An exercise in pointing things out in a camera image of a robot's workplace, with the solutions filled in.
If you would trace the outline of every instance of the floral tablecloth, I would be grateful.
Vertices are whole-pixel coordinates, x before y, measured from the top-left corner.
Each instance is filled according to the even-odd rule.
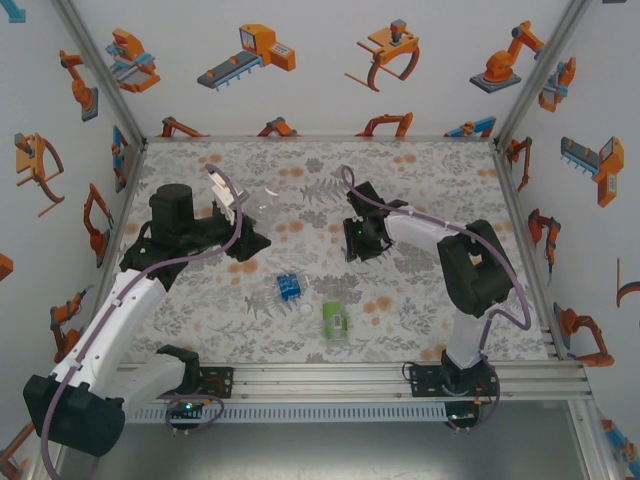
[[[280,192],[283,208],[269,235],[273,243],[242,264],[227,256],[191,262],[138,331],[126,362],[144,362],[167,343],[193,349],[207,363],[438,359],[455,312],[442,271],[433,258],[402,243],[366,263],[345,262],[342,221],[353,210],[339,175],[343,164],[353,167],[357,183],[371,181],[385,201],[403,199],[450,221],[491,222],[529,295],[486,143],[151,143],[140,181],[132,186],[135,199],[120,256],[150,219],[149,197],[163,184],[190,185],[196,215],[211,213],[206,162],[249,192],[263,186]],[[284,272],[308,281],[310,316],[265,294]],[[322,302],[336,297],[349,319],[346,345],[328,343],[323,333]],[[513,291],[505,306],[523,317]],[[494,322],[487,350],[491,359],[547,358],[537,314],[528,332],[506,320]]]

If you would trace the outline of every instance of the green object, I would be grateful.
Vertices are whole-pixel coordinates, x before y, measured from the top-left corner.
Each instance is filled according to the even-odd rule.
[[[344,314],[342,302],[325,302],[322,304],[324,332],[328,340],[346,340],[349,328]]]

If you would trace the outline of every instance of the metal floor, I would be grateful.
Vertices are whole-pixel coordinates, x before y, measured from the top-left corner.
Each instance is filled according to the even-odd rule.
[[[62,477],[91,460],[67,451]],[[173,438],[128,426],[94,480],[577,480],[582,466],[560,402],[505,403],[481,432],[439,423],[218,425]]]

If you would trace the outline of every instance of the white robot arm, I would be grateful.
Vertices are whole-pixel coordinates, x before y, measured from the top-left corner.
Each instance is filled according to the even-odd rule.
[[[227,255],[242,262],[271,244],[253,231],[250,218],[232,225],[215,209],[196,220],[187,185],[160,187],[149,205],[152,219],[125,253],[122,272],[94,321],[48,377],[33,375],[23,390],[38,435],[46,424],[50,440],[96,457],[115,445],[128,415],[162,394],[193,394],[200,388],[198,354],[171,345],[143,367],[117,372],[128,344],[193,252],[224,244]]]
[[[486,373],[481,371],[480,348],[485,340],[487,310],[507,299],[513,287],[509,274],[480,242],[450,229],[452,224],[439,226],[415,218],[417,212],[406,202],[385,204],[369,182],[353,187],[347,199],[357,215],[343,222],[347,261],[366,261],[402,241],[428,252],[440,263],[447,293],[458,309],[442,356],[445,384],[454,393],[468,390],[478,374]],[[465,229],[506,258],[487,221],[477,220]]]
[[[413,211],[413,207],[400,207],[401,210]],[[391,212],[384,219],[385,228],[394,242],[404,242],[424,250],[440,263],[438,244],[454,234],[446,227],[418,220],[409,215]],[[482,339],[484,326],[487,323],[486,313],[476,318],[460,310],[456,312],[451,339],[447,344],[447,355],[458,368],[471,368],[480,361],[478,346]]]

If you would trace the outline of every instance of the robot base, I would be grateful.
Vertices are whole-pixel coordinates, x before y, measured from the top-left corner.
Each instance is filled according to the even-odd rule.
[[[487,93],[497,92],[498,90],[502,90],[504,88],[510,87],[511,85],[515,85],[516,83],[520,83],[521,80],[522,79],[519,76],[517,76],[515,73],[511,75],[511,78],[509,80],[505,80],[504,82],[498,82],[498,83],[487,82],[484,79],[484,73],[479,73],[478,75],[475,75],[469,79],[469,81],[473,83],[476,87],[478,87],[479,89]]]
[[[483,362],[461,370],[449,359],[446,350],[442,352],[441,361],[441,365],[411,365],[409,381],[414,398],[475,398],[478,386],[481,386],[484,395],[495,396],[496,388],[491,370]]]

